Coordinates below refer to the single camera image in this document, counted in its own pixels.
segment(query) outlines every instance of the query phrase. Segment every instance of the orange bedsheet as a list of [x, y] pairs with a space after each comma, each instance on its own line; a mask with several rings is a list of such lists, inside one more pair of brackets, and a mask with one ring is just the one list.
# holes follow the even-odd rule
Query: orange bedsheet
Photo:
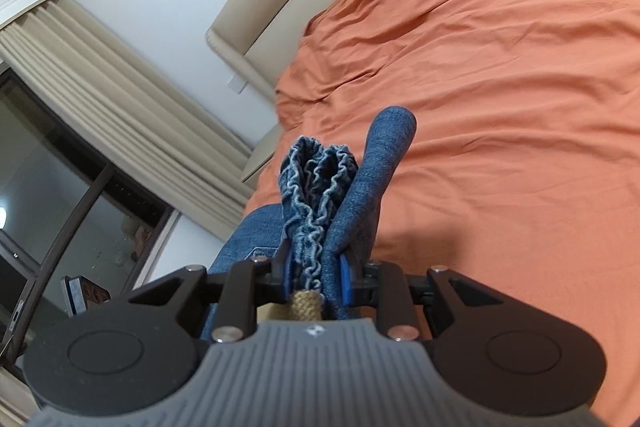
[[594, 411], [640, 416], [640, 0], [337, 0], [278, 84], [286, 129], [361, 157], [387, 105], [418, 130], [373, 256], [447, 264], [602, 344]]

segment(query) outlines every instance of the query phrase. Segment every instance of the blue denim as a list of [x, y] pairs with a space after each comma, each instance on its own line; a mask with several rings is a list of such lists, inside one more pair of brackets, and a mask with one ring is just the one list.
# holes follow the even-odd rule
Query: blue denim
[[342, 302], [340, 254], [350, 248], [365, 263], [371, 256], [380, 219], [380, 201], [415, 136], [414, 115], [404, 107], [387, 107], [374, 118], [364, 156], [324, 238], [322, 249], [323, 316], [348, 319]]
[[[246, 216], [209, 272], [228, 271], [234, 262], [255, 253], [273, 257], [288, 237], [293, 289], [320, 291], [326, 319], [353, 317], [342, 302], [339, 256], [350, 249], [361, 263], [370, 257], [382, 195], [409, 149], [415, 127], [407, 109], [382, 110], [369, 128], [360, 168], [347, 147], [324, 149], [315, 139], [301, 137], [280, 170], [282, 204], [262, 206]], [[210, 333], [213, 313], [214, 309], [202, 338]]]
[[324, 149], [301, 136], [280, 168], [284, 234], [291, 240], [292, 288], [322, 293], [324, 236], [358, 171], [346, 146]]

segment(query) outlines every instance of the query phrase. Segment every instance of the curtain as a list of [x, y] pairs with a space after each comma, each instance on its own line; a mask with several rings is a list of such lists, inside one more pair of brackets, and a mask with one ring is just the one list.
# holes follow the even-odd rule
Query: curtain
[[227, 239], [253, 192], [251, 153], [72, 0], [0, 31], [0, 57], [80, 136], [149, 190]]

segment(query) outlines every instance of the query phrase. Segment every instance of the window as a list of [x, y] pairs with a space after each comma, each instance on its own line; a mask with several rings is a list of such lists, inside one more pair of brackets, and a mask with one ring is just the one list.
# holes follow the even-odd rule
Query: window
[[66, 278], [82, 276], [96, 302], [131, 289], [170, 212], [0, 74], [2, 365], [73, 312]]

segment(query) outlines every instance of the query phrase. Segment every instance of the wrinkled fabric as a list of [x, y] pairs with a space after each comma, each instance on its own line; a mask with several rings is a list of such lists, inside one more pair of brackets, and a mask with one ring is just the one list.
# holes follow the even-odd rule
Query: wrinkled fabric
[[[302, 136], [284, 158], [278, 178], [282, 203], [246, 216], [225, 243], [209, 273], [228, 271], [253, 255], [273, 258], [291, 241], [289, 288], [313, 290], [324, 299], [322, 317], [348, 319], [357, 312], [342, 301], [338, 258], [347, 249], [359, 263], [369, 259], [378, 228], [380, 201], [415, 135], [415, 118], [403, 107], [387, 107], [373, 119], [362, 167], [346, 146], [322, 147]], [[210, 335], [216, 306], [201, 338]]]
[[336, 0], [277, 91], [285, 132], [247, 212], [280, 201], [298, 136], [362, 171], [373, 117], [408, 108], [372, 257], [579, 325], [607, 357], [593, 410], [640, 417], [640, 0]]
[[324, 237], [357, 171], [346, 146], [323, 148], [306, 136], [298, 138], [284, 158], [278, 185], [284, 235], [291, 241], [294, 291], [322, 294]]

